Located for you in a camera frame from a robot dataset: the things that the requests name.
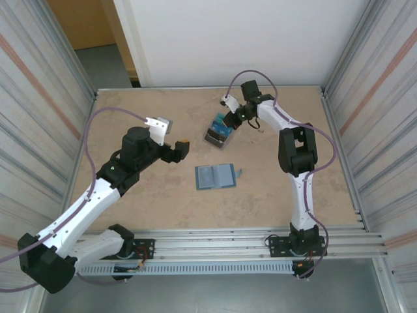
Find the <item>blue VIP card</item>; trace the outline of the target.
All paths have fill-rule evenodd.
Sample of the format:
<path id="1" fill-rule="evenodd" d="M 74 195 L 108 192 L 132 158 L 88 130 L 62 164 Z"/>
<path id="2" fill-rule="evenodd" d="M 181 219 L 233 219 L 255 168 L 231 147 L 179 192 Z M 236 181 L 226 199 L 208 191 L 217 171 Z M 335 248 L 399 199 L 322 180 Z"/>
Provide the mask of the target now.
<path id="1" fill-rule="evenodd" d="M 232 133 L 233 131 L 231 127 L 225 126 L 222 121 L 213 121 L 210 126 L 210 129 L 213 130 L 215 133 L 225 137 L 228 137 L 230 133 Z"/>

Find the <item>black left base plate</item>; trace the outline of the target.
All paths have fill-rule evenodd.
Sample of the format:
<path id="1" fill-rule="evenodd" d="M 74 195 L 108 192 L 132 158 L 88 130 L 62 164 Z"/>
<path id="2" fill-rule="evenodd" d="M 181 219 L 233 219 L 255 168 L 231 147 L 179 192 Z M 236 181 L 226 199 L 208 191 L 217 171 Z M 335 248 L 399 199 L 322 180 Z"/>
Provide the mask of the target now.
<path id="1" fill-rule="evenodd" d="M 128 243 L 127 256 L 128 260 L 147 261 L 154 257 L 155 240 L 154 239 L 133 239 Z"/>

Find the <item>stack of coloured cards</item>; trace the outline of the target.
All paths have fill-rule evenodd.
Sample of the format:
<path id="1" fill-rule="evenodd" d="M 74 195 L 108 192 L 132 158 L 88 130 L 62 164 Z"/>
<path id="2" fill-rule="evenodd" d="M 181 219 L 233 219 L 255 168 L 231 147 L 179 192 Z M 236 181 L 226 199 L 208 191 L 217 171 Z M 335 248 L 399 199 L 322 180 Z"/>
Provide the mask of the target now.
<path id="1" fill-rule="evenodd" d="M 229 140 L 231 139 L 231 136 L 232 136 L 232 133 L 230 133 L 230 135 L 228 136 L 228 137 L 226 137 L 227 139 L 226 139 L 226 141 L 225 141 L 225 143 L 224 143 L 224 145 L 222 146 L 222 147 L 217 147 L 217 148 L 219 148 L 219 149 L 223 149 L 226 145 L 227 145 L 227 143 L 229 142 Z"/>

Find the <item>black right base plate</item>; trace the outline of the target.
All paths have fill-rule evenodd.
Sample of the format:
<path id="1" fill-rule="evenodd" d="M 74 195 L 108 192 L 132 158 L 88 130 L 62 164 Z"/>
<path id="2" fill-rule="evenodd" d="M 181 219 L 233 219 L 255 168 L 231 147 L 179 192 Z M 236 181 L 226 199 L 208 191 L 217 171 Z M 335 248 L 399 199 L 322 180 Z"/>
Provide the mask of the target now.
<path id="1" fill-rule="evenodd" d="M 273 234 L 265 239 L 265 245 L 269 249 L 272 258 L 307 258 L 310 256 L 321 256 L 326 246 L 326 241 L 324 237 L 320 236 L 317 242 L 303 245 L 293 243 L 289 236 L 282 237 Z"/>

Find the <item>aluminium frame rail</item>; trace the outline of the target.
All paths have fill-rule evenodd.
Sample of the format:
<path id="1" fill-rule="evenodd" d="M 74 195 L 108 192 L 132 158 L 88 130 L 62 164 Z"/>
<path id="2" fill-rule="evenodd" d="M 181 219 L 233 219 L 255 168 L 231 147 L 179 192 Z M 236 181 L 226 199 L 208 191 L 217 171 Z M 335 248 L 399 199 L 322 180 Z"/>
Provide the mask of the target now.
<path id="1" fill-rule="evenodd" d="M 359 225 L 329 226 L 326 259 L 386 258 L 382 235 Z M 214 228 L 135 231 L 138 239 L 154 239 L 155 261 L 252 261 L 269 259 L 269 235 L 286 236 L 289 228 Z"/>

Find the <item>black VIP card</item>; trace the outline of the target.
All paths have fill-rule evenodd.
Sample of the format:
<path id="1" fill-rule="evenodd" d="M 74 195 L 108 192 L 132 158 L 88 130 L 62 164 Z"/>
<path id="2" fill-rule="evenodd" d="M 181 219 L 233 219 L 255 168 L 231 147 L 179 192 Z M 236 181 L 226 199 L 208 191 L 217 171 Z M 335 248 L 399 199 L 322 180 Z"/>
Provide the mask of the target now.
<path id="1" fill-rule="evenodd" d="M 222 147 L 226 141 L 226 137 L 215 130 L 209 128 L 205 134 L 205 141 L 215 145 L 216 147 Z"/>

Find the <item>wooden door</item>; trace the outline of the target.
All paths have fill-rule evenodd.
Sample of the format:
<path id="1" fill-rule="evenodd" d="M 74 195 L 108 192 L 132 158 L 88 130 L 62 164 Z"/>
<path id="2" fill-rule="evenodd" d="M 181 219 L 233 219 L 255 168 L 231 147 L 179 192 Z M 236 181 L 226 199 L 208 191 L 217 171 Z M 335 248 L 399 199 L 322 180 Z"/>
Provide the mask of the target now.
<path id="1" fill-rule="evenodd" d="M 113 0 L 46 0 L 97 89 L 140 87 Z"/>

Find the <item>blue leather card holder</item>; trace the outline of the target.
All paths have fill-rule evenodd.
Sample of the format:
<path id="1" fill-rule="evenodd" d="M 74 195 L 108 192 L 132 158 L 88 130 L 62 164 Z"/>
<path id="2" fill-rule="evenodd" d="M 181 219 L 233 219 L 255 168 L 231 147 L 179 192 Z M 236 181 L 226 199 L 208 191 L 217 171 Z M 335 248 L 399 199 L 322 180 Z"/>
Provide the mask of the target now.
<path id="1" fill-rule="evenodd" d="M 234 164 L 218 164 L 195 167 L 195 185 L 197 190 L 233 188 L 237 178 L 242 175 L 241 169 Z"/>

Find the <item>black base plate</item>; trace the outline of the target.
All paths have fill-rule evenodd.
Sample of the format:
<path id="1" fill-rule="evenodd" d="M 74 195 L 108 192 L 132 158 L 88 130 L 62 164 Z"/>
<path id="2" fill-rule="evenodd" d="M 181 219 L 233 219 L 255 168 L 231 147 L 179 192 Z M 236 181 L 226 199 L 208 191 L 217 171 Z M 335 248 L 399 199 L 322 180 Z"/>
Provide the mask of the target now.
<path id="1" fill-rule="evenodd" d="M 128 260 L 147 261 L 154 257 L 155 240 L 154 239 L 133 239 L 128 243 L 127 256 Z"/>
<path id="2" fill-rule="evenodd" d="M 273 234 L 265 239 L 265 245 L 269 249 L 272 258 L 307 258 L 310 256 L 321 256 L 326 246 L 326 241 L 324 237 L 320 236 L 317 242 L 303 245 L 293 243 L 289 236 L 282 237 Z"/>

